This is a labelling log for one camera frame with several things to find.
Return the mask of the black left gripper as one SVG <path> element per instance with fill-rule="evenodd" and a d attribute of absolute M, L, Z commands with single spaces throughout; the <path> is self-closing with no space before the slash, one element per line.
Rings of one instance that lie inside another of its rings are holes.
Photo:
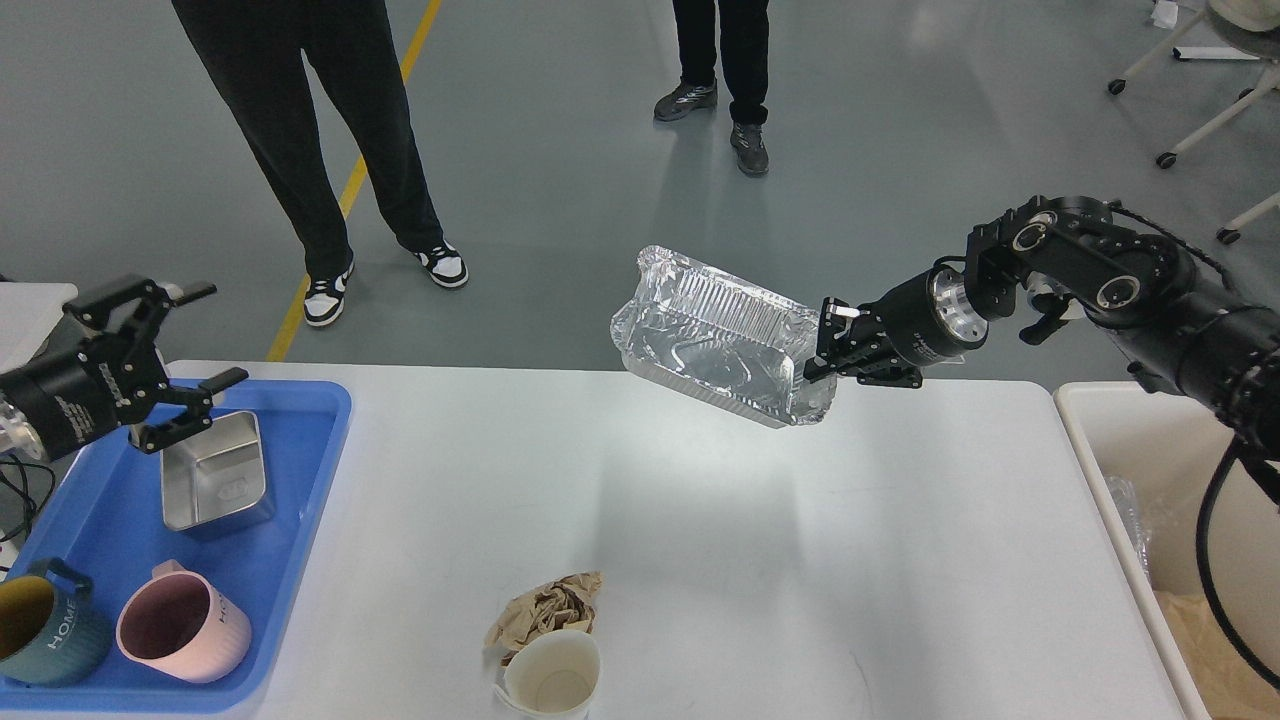
<path fill-rule="evenodd" d="M 64 314 L 90 332 L 91 354 L 104 357 L 91 363 L 86 350 L 63 351 L 3 373 L 3 452 L 51 461 L 128 427 L 134 448 L 156 454 L 210 429 L 215 396 L 250 374 L 233 366 L 195 388 L 173 386 L 154 341 L 172 309 L 216 291 L 209 282 L 180 287 L 123 275 L 64 304 Z M 184 410 L 145 423 L 157 404 Z"/>

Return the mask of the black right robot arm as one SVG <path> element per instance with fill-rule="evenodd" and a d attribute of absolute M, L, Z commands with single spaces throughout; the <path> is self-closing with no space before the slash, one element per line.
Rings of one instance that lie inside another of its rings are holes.
<path fill-rule="evenodd" d="M 988 324 L 1012 315 L 1025 288 L 1039 319 L 1020 332 L 1041 345 L 1078 305 L 1111 336 L 1128 373 L 1147 392 L 1180 395 L 1233 432 L 1196 520 L 1196 566 L 1213 619 L 1245 664 L 1270 685 L 1277 674 L 1231 624 L 1210 566 L 1210 523 L 1234 466 L 1277 501 L 1279 319 L 1244 300 L 1230 273 L 1201 274 L 1216 261 L 1147 222 L 1138 233 L 1114 222 L 1119 201 L 1034 196 L 974 227 L 961 255 L 943 256 L 881 299 L 822 304 L 809 382 L 851 377 L 868 386 L 919 388 L 922 369 L 979 348 Z"/>

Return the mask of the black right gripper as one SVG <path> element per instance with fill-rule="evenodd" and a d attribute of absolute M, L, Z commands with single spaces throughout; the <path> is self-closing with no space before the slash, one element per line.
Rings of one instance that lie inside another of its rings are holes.
<path fill-rule="evenodd" d="M 892 350 L 879 350 L 883 333 Z M 980 348 L 989 323 L 970 304 L 963 274 L 933 266 L 886 292 L 872 304 L 851 306 L 824 299 L 818 320 L 815 357 L 803 377 L 850 377 L 864 386 L 919 389 L 918 366 L 959 363 Z"/>

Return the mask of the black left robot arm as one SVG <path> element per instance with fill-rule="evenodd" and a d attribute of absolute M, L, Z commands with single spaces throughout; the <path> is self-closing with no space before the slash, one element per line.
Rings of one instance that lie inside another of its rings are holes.
<path fill-rule="evenodd" d="M 156 454 L 212 425 L 215 397 L 246 380 L 233 366 L 196 387 L 166 374 L 155 346 L 169 313 L 216 293 L 215 284 L 164 284 L 123 275 L 64 304 L 87 336 L 74 348 L 3 373 L 3 452 L 65 457 L 129 427 L 131 443 Z"/>

